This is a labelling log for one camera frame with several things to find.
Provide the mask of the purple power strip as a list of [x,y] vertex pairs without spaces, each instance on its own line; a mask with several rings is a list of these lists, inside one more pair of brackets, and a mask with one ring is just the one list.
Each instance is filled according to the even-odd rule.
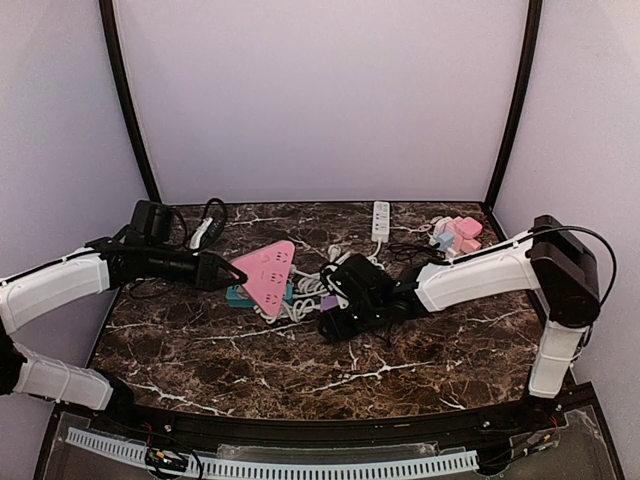
[[319,309],[321,312],[331,310],[339,306],[338,297],[335,295],[327,295],[320,299]]

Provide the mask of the pink triangular power strip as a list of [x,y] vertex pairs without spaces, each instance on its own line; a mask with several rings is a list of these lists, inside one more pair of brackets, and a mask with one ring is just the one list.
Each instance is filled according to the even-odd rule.
[[279,314],[295,255],[295,245],[281,240],[231,261],[247,276],[245,292],[269,317]]

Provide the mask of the white power strip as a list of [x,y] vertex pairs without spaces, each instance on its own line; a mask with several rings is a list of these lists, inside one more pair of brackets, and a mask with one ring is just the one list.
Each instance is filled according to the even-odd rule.
[[387,243],[390,236],[391,206],[389,202],[376,200],[373,203],[371,241]]

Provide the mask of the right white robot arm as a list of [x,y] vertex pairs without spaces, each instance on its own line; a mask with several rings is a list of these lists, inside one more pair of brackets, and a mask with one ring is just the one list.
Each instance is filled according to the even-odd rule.
[[397,278],[365,256],[353,255],[335,269],[320,271],[339,302],[321,313],[319,333],[337,344],[468,301],[540,291],[548,315],[528,392],[552,399],[612,291],[600,286],[596,256],[578,239],[580,233],[593,232],[542,215],[532,228],[508,240],[452,260],[430,260]]

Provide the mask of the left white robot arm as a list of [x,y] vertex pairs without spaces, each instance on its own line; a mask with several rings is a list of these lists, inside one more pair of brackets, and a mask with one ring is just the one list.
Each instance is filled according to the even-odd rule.
[[5,278],[1,281],[1,393],[26,394],[93,411],[128,403],[132,392],[115,377],[38,354],[14,341],[12,335],[67,304],[143,277],[202,291],[248,280],[244,272],[215,253],[128,246],[108,238]]

